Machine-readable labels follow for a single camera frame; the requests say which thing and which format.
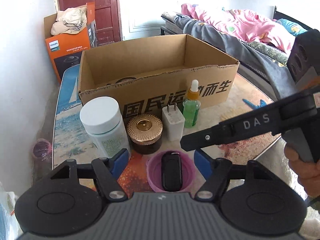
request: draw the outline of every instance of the hand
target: hand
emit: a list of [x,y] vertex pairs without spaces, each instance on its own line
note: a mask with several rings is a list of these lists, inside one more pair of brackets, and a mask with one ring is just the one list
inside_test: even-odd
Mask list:
[[320,195],[320,160],[317,163],[304,163],[298,153],[285,146],[284,155],[289,159],[289,167],[298,175],[298,183],[311,197]]

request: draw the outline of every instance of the gray blanket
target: gray blanket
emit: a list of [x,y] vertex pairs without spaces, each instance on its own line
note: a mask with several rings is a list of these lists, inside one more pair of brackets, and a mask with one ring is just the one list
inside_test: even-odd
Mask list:
[[184,15],[177,15],[174,22],[183,30],[183,33],[205,41],[236,58],[243,65],[264,73],[277,99],[285,98],[297,92],[287,67],[280,67],[277,61],[242,43],[238,38],[219,32],[211,25]]

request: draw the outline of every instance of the red wooden door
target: red wooden door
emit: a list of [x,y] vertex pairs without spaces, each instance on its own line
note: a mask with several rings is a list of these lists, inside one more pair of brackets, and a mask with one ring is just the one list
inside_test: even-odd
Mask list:
[[95,2],[98,44],[120,41],[117,0],[58,0],[60,10]]

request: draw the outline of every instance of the black key fob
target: black key fob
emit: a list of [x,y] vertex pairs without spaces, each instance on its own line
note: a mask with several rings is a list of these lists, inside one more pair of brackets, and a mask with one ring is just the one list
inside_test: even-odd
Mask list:
[[167,152],[161,158],[162,187],[165,191],[176,192],[182,188],[182,166],[180,154]]

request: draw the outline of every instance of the white plastic jar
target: white plastic jar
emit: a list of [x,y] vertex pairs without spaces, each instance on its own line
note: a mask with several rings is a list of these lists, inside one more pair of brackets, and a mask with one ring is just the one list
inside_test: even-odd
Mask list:
[[130,146],[118,102],[111,97],[98,97],[86,103],[80,120],[104,157],[112,158],[122,148]]

